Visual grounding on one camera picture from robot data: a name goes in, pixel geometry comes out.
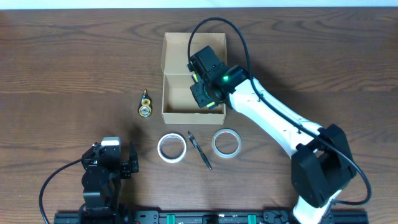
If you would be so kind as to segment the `white tape roll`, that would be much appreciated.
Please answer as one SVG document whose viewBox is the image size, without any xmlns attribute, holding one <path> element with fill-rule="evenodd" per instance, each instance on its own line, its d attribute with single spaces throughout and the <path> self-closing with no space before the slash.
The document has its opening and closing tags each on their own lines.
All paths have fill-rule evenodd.
<svg viewBox="0 0 398 224">
<path fill-rule="evenodd" d="M 180 153 L 180 155 L 178 157 L 174 157 L 174 158 L 167 157 L 166 154 L 162 151 L 162 146 L 163 146 L 164 142 L 166 142 L 166 140 L 168 140 L 168 139 L 178 139 L 183 144 L 183 151 Z M 168 133 L 160 138 L 158 145 L 157 145 L 157 152 L 163 161 L 165 161 L 169 164 L 175 164 L 175 163 L 180 162 L 185 157 L 185 155 L 187 153 L 187 142 L 183 138 L 183 136 L 180 134 Z"/>
</svg>

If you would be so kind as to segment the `clear tape roll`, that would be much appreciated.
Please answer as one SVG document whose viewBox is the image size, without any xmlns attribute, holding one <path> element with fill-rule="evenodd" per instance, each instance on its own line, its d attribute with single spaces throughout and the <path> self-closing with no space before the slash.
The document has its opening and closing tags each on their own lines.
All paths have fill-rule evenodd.
<svg viewBox="0 0 398 224">
<path fill-rule="evenodd" d="M 217 148 L 217 146 L 216 146 L 216 139 L 218 138 L 218 136 L 220 136 L 220 135 L 222 135 L 222 134 L 230 134 L 230 135 L 234 136 L 235 139 L 237 140 L 238 146 L 237 146 L 237 148 L 236 148 L 232 153 L 225 154 L 225 153 L 221 152 L 221 151 Z M 213 139 L 212 139 L 212 142 L 211 142 L 211 143 L 212 143 L 212 148 L 213 148 L 215 154 L 217 154 L 219 157 L 221 157 L 221 158 L 223 158 L 223 159 L 231 159 L 231 158 L 234 158 L 234 157 L 240 152 L 240 150 L 242 149 L 242 145 L 243 145 L 243 142 L 242 142 L 242 139 L 241 139 L 240 135 L 239 135 L 235 130 L 228 129 L 228 128 L 224 128 L 224 129 L 218 130 L 218 131 L 213 135 Z"/>
</svg>

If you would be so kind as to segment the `yellow black correction tape dispenser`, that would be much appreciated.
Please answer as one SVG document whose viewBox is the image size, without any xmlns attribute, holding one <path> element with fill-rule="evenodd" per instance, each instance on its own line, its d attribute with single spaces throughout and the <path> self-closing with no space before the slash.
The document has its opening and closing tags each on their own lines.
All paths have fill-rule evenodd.
<svg viewBox="0 0 398 224">
<path fill-rule="evenodd" d="M 140 117 L 148 118 L 152 114 L 152 100 L 145 89 L 139 103 L 138 113 Z"/>
</svg>

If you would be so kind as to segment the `black ballpoint pen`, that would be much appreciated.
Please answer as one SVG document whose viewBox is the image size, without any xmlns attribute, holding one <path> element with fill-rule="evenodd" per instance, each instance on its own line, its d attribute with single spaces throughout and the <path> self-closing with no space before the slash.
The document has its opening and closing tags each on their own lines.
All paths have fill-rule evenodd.
<svg viewBox="0 0 398 224">
<path fill-rule="evenodd" d="M 198 150 L 203 162 L 206 164 L 206 166 L 209 168 L 209 170 L 213 170 L 208 158 L 206 157 L 205 153 L 202 151 L 199 143 L 197 143 L 197 140 L 195 139 L 193 134 L 190 131 L 187 131 L 187 133 L 188 133 L 188 138 L 189 138 L 190 142 Z"/>
</svg>

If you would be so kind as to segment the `yellow highlighter pen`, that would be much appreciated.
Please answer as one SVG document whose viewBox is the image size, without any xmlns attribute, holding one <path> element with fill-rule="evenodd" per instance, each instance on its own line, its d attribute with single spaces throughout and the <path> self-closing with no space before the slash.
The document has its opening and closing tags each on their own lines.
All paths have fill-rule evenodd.
<svg viewBox="0 0 398 224">
<path fill-rule="evenodd" d="M 192 79 L 194 81 L 194 84 L 190 87 L 190 90 L 197 105 L 200 108 L 204 107 L 207 107 L 208 109 L 214 108 L 216 106 L 215 101 L 207 93 L 208 85 L 195 73 L 192 75 Z"/>
</svg>

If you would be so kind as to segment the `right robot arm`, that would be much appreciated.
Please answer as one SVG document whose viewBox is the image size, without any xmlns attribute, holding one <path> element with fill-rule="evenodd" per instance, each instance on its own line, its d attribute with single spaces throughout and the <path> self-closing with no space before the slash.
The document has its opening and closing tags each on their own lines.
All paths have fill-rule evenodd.
<svg viewBox="0 0 398 224">
<path fill-rule="evenodd" d="M 309 121 L 285 106 L 249 72 L 223 62 L 190 62 L 192 94 L 199 107 L 226 104 L 255 122 L 291 159 L 292 185 L 299 198 L 293 216 L 299 223 L 320 223 L 336 197 L 359 174 L 345 133 Z"/>
</svg>

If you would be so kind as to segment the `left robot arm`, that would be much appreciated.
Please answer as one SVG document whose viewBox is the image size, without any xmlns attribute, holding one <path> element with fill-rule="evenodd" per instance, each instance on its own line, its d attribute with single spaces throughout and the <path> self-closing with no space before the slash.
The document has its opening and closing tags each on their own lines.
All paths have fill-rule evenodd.
<svg viewBox="0 0 398 224">
<path fill-rule="evenodd" d="M 121 181 L 139 172 L 138 156 L 129 145 L 129 159 L 121 160 L 121 145 L 94 143 L 83 155 L 85 173 L 81 183 L 89 217 L 116 217 L 123 214 L 119 205 Z"/>
</svg>

